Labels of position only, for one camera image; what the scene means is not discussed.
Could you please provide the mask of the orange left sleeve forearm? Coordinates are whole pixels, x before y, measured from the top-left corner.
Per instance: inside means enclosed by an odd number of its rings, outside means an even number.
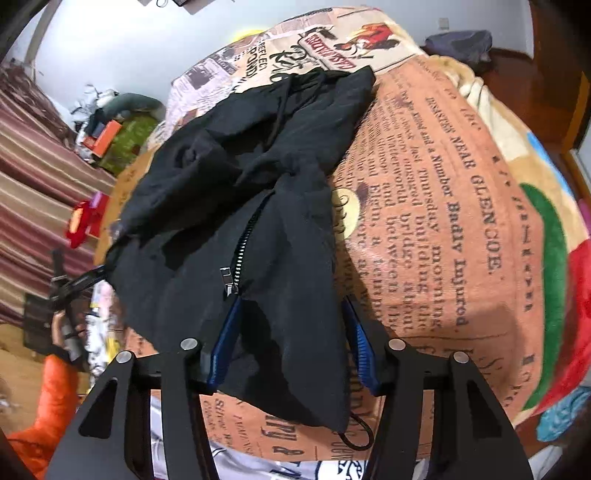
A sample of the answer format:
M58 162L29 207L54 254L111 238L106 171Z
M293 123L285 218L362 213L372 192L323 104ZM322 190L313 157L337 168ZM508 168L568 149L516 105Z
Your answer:
M56 355L43 366L42 385L33 424L7 439L36 479L44 479L53 454L75 416L78 406L78 373Z

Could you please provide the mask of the left hand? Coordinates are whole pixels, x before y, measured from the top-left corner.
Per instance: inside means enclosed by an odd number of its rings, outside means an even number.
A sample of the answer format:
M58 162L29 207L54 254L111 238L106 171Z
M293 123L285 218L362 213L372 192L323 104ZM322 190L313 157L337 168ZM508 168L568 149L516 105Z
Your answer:
M64 329L68 325L69 321L67 320L64 311L58 311L53 314L51 325L52 343L56 347L66 352L70 350L70 348L66 345L66 336L64 334ZM85 321L85 315L83 313L75 314L74 327L81 345L85 346L87 325Z

